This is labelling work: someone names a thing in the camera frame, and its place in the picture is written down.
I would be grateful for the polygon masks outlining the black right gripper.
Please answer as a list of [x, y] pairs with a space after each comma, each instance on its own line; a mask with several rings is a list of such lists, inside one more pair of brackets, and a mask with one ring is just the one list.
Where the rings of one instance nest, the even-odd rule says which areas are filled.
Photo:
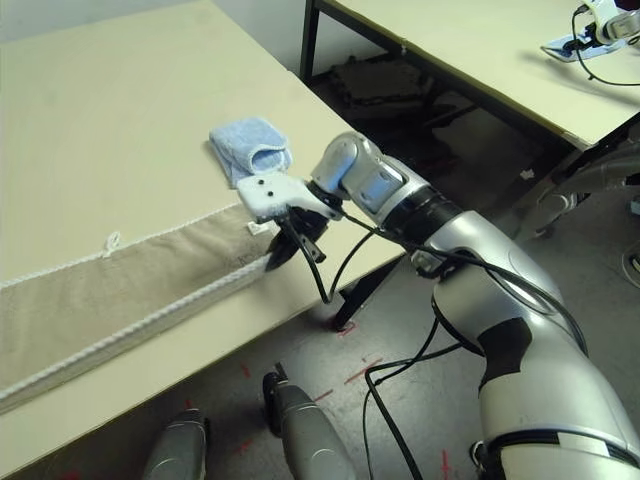
[[327, 230], [328, 219], [310, 210], [291, 207], [289, 220], [295, 234], [291, 235], [290, 239], [288, 232], [283, 227], [280, 228], [269, 245], [267, 271], [278, 269], [300, 250], [300, 247], [295, 242], [296, 238], [311, 253], [315, 263], [322, 263], [326, 259], [326, 255], [317, 246], [317, 242]]

